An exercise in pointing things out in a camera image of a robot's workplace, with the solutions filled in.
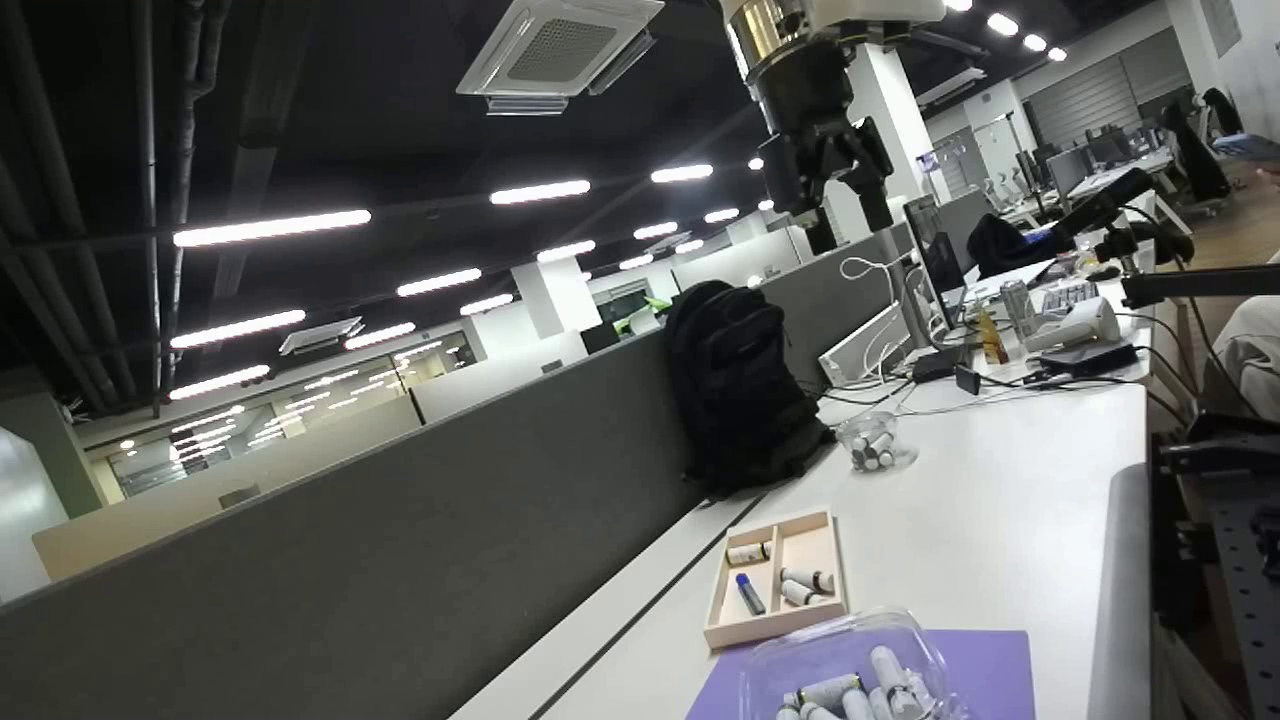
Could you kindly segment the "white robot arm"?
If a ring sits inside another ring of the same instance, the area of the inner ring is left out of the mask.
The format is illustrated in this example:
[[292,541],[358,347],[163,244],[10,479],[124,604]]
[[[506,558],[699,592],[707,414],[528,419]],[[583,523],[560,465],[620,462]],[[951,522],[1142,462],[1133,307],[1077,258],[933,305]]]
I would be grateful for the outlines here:
[[848,63],[865,45],[916,42],[942,0],[719,0],[723,31],[749,98],[764,115],[764,182],[781,214],[836,244],[826,186],[845,186],[873,234],[893,224],[896,174],[873,115],[851,115],[861,90]]

